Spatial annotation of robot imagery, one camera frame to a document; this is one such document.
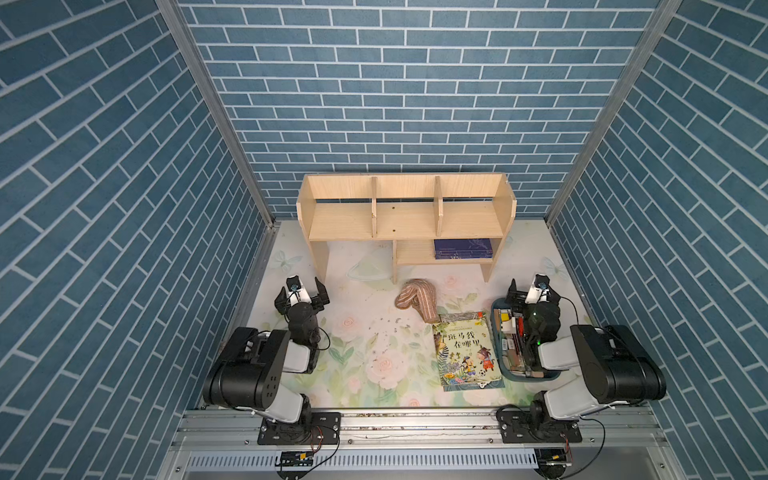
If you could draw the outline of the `light wooden bookshelf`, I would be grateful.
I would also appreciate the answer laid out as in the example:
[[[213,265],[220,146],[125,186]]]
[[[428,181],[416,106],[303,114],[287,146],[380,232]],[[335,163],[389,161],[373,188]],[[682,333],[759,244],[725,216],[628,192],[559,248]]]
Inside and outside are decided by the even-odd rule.
[[[335,241],[389,241],[392,267],[438,265],[437,240],[488,239],[477,258],[490,279],[517,213],[502,173],[327,174],[305,176],[297,218],[321,279]]]

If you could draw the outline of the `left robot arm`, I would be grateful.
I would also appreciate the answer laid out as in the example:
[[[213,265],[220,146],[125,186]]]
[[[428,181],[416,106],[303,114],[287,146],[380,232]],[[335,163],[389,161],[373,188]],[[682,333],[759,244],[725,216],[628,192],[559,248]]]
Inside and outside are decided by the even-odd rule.
[[[203,383],[207,405],[254,412],[268,426],[304,433],[312,429],[308,397],[281,385],[284,373],[311,374],[317,365],[323,329],[317,314],[330,303],[325,285],[310,294],[300,277],[286,279],[275,298],[287,329],[236,328]]]

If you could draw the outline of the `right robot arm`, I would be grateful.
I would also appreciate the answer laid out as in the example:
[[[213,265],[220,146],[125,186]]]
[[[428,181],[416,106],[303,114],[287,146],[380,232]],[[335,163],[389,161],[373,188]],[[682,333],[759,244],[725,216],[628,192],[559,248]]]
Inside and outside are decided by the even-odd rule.
[[[535,394],[518,418],[542,438],[555,429],[573,428],[589,414],[619,405],[665,397],[661,369],[627,327],[576,323],[562,336],[564,299],[546,275],[534,276],[524,292],[512,281],[493,304],[493,326],[502,354],[502,373],[510,380],[554,380],[576,369],[565,384]]]

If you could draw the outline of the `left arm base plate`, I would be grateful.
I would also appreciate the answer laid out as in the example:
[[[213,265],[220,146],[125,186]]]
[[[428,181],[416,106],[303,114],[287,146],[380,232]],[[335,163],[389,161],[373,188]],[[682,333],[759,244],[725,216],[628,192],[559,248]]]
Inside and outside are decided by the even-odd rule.
[[[311,412],[297,423],[264,419],[257,444],[262,446],[330,445],[338,441],[340,412]]]

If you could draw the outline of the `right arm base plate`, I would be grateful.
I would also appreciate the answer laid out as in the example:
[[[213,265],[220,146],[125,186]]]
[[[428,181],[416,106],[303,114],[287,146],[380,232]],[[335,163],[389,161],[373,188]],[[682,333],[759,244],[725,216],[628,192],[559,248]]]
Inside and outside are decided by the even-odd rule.
[[[504,444],[562,444],[583,441],[577,421],[554,420],[542,412],[500,408],[495,413]]]

